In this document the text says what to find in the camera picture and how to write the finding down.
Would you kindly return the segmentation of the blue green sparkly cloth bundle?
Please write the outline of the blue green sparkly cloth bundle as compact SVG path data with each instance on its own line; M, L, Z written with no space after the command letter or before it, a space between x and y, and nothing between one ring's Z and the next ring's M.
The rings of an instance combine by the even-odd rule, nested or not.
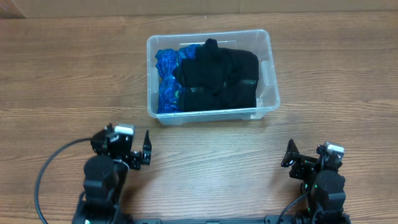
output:
M199 46L199 44L192 44L178 50L163 49L157 51L155 67L161 78L158 113L178 113L182 111L179 108L178 100L183 87L174 77L174 71L181 65L183 59L194 59L196 48Z

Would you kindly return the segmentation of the small black cloth top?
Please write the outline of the small black cloth top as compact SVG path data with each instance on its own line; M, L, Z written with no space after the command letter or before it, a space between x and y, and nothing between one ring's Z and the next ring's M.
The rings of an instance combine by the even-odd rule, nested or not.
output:
M185 58L174 76L183 87L178 105L184 112L222 109L218 94L232 71L230 59Z

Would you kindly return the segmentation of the large black cloth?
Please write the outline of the large black cloth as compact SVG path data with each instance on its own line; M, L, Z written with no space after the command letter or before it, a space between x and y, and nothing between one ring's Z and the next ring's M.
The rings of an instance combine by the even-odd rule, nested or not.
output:
M231 62L226 86L220 94L224 108L253 108L256 106L256 89L259 80L259 60L246 50L225 49Z

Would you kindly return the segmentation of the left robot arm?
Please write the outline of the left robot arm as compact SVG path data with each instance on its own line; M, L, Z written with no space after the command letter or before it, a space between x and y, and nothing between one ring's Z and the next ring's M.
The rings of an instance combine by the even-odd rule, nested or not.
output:
M132 216L120 206L130 170L149 165L152 144L149 132L141 151L132 151L135 128L129 124L109 124L90 138L94 157L84 165L84 192L79 196L73 224L129 224Z

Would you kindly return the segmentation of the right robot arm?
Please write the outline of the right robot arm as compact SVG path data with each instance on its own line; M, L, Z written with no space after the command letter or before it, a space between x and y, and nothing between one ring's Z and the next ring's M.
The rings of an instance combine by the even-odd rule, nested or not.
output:
M315 152L319 158L305 156L299 153L294 140L289 140L281 166L290 167L290 177L302 181L301 196L284 208L277 223L351 222L343 209L346 179L338 173L345 154L344 147L326 141L318 145ZM306 200L307 208L298 211L292 218L285 218L286 211L302 199Z

